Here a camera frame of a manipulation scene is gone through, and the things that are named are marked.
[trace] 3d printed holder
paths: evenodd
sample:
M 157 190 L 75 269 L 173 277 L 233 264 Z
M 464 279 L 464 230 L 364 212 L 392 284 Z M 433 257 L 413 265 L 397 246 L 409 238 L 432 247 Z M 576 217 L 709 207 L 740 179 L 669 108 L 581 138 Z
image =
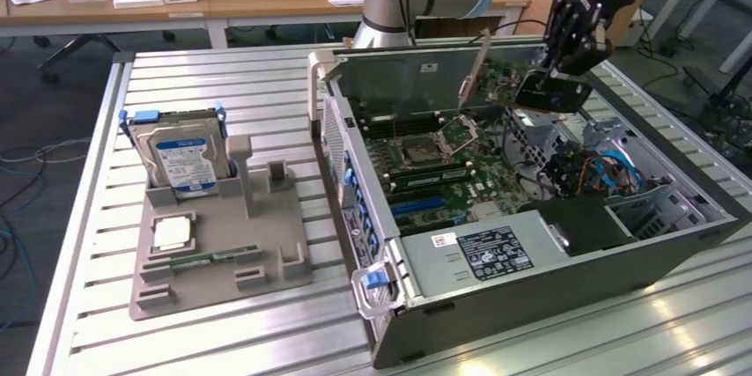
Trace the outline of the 3d printed holder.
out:
M 216 181 L 219 195 L 180 200 L 169 187 L 145 190 L 129 304 L 137 321 L 312 281 L 292 170 L 273 161 L 249 173 L 247 136 L 228 138 L 227 152 L 237 174 Z M 172 217 L 189 219 L 189 239 L 160 250 L 155 227 Z

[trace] aluminum extrusion table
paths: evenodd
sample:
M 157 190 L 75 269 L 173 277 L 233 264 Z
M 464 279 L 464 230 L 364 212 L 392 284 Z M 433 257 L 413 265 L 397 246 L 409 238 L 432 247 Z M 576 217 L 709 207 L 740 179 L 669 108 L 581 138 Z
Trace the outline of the aluminum extrusion table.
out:
M 137 54 L 104 93 L 60 262 L 28 370 L 39 374 L 467 375 L 752 372 L 749 226 L 643 291 L 388 370 L 371 368 L 307 118 L 311 45 Z M 752 208 L 749 179 L 608 63 L 596 74 L 713 180 Z M 287 159 L 297 176 L 313 283 L 147 321 L 131 295 L 145 172 L 113 116 L 228 109 L 252 137 L 249 165 Z M 612 112 L 587 103 L 596 119 Z

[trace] chair wheel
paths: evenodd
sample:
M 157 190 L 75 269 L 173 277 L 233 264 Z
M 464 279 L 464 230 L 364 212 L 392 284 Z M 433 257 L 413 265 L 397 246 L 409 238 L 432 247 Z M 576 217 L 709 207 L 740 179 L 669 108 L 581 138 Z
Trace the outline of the chair wheel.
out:
M 49 47 L 49 39 L 47 37 L 35 36 L 32 40 L 35 41 L 35 45 L 40 48 Z
M 172 31 L 163 31 L 163 39 L 172 43 L 175 41 L 175 33 Z
M 43 72 L 43 75 L 41 75 L 40 78 L 49 85 L 55 85 L 55 84 L 60 83 L 60 77 L 57 76 L 57 74 L 48 74 L 47 72 Z

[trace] hard drive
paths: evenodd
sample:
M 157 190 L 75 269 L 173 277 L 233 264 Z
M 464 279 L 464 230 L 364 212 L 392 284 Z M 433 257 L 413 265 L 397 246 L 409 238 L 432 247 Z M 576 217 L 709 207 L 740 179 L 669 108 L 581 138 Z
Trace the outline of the hard drive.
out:
M 216 181 L 232 176 L 224 138 L 224 110 L 137 112 L 120 126 L 139 151 L 151 188 L 172 187 L 176 198 L 216 194 Z

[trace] gray carpet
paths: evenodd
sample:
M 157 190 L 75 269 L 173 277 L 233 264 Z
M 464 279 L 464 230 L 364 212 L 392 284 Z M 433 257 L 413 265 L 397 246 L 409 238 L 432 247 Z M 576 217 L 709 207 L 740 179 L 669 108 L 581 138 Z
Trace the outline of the gray carpet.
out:
M 656 13 L 664 2 L 665 0 L 648 0 L 645 4 L 648 11 Z M 695 0 L 683 0 L 669 24 L 676 24 L 681 20 L 693 2 Z M 692 38 L 696 51 L 680 50 L 671 62 L 677 66 L 697 66 L 719 83 L 725 82 L 728 76 L 720 74 L 716 67 L 752 29 L 748 23 L 748 15 L 724 4 L 717 4 Z M 352 36 L 355 25 L 332 27 L 339 37 Z M 671 25 L 667 25 L 657 36 L 656 44 L 672 32 Z M 175 43 L 163 41 L 159 32 L 117 34 L 112 38 L 124 50 L 131 51 L 209 48 L 204 31 L 184 30 L 175 33 L 177 35 Z M 111 53 L 96 44 L 84 47 L 55 67 L 55 72 L 63 81 L 60 85 L 51 86 L 39 80 L 35 66 L 71 38 L 52 37 L 51 40 L 52 47 L 39 48 L 31 38 L 19 38 L 13 47 L 0 55 L 0 81 L 3 81 L 0 150 L 20 146 L 43 146 L 65 139 L 91 136 L 109 70 Z M 7 44 L 8 41 L 5 39 L 0 44 Z M 284 26 L 279 28 L 276 41 L 267 39 L 264 28 L 255 28 L 249 32 L 236 32 L 231 46 L 297 44 L 315 41 L 327 41 L 321 26 Z M 639 83 L 671 71 L 668 66 L 655 63 L 631 49 L 620 50 L 613 62 Z M 744 93 L 749 92 L 751 85 L 752 77 L 747 77 Z M 681 76 L 665 79 L 649 88 L 653 92 L 673 96 L 679 100 L 687 97 Z M 80 149 L 81 146 L 76 149 L 65 149 L 60 152 L 60 156 L 55 155 L 55 157 L 75 155 Z M 28 248 L 36 270 L 40 299 L 32 311 L 24 316 L 25 321 L 32 321 L 32 326 L 9 328 L 0 333 L 0 374 L 3 375 L 23 374 L 25 371 L 36 332 L 33 320 L 40 318 L 83 165 L 83 161 L 49 165 L 44 170 L 43 194 L 27 208 L 8 218 L 15 234 Z M 13 169 L 35 171 L 36 167 L 37 164 L 31 162 L 13 166 Z M 25 184 L 27 178 L 0 173 L 0 201 Z M 9 254 L 0 256 L 0 269 L 5 268 L 8 257 Z M 28 275 L 23 263 L 19 262 L 9 277 L 0 282 L 0 321 L 9 319 L 24 307 L 28 293 Z

